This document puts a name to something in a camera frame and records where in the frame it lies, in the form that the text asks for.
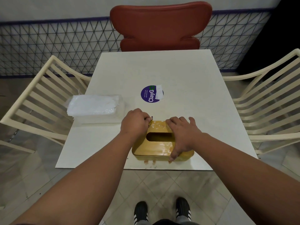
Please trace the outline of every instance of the sticker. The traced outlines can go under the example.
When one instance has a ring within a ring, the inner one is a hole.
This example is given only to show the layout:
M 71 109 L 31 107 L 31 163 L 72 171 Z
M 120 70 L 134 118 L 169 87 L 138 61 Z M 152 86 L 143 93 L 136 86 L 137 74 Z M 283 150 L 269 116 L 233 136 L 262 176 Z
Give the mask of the sticker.
M 155 103 L 159 101 L 155 99 L 155 95 L 156 95 L 156 85 L 147 86 L 141 91 L 142 99 L 148 103 Z

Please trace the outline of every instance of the hand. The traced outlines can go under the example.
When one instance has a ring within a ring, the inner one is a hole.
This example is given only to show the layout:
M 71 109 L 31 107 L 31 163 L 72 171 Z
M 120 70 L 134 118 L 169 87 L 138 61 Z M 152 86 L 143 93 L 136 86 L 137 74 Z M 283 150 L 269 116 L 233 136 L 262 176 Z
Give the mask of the hand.
M 175 147 L 170 155 L 169 161 L 174 161 L 183 151 L 194 148 L 195 141 L 202 132 L 198 129 L 195 119 L 189 117 L 190 123 L 184 117 L 171 117 L 166 123 L 175 136 Z
M 131 110 L 127 113 L 121 123 L 121 134 L 129 134 L 134 140 L 145 134 L 148 130 L 152 118 L 140 108 Z

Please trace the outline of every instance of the black shoe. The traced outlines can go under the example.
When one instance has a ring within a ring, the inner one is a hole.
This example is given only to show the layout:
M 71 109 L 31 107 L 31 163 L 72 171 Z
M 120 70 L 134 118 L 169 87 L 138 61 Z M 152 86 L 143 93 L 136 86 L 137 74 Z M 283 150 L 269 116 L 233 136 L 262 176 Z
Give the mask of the black shoe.
M 133 220 L 134 225 L 136 225 L 140 220 L 148 221 L 148 206 L 145 201 L 140 201 L 135 206 Z
M 183 197 L 178 197 L 176 200 L 176 218 L 182 215 L 191 221 L 190 205 L 188 204 L 188 201 Z

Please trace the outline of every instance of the white table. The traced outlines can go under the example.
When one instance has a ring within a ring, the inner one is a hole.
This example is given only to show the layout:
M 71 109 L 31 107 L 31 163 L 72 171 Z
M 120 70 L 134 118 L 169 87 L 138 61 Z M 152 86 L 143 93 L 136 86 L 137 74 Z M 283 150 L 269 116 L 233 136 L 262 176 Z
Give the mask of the white table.
M 141 91 L 149 85 L 162 85 L 164 99 L 145 102 Z M 102 53 L 86 94 L 120 94 L 126 112 L 140 108 L 154 120 L 192 116 L 203 132 L 257 158 L 210 50 Z M 56 168 L 78 166 L 112 140 L 120 125 L 74 121 Z M 212 170 L 197 153 L 184 162 L 146 163 L 131 151 L 124 169 Z

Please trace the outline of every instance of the red chair backrest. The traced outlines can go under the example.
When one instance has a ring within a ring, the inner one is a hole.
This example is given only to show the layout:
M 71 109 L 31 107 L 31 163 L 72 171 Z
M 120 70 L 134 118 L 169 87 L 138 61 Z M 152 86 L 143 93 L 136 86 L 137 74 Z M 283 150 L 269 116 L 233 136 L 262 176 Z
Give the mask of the red chair backrest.
M 115 6 L 110 20 L 124 39 L 122 51 L 199 49 L 194 35 L 207 26 L 212 6 L 204 1 L 162 6 Z

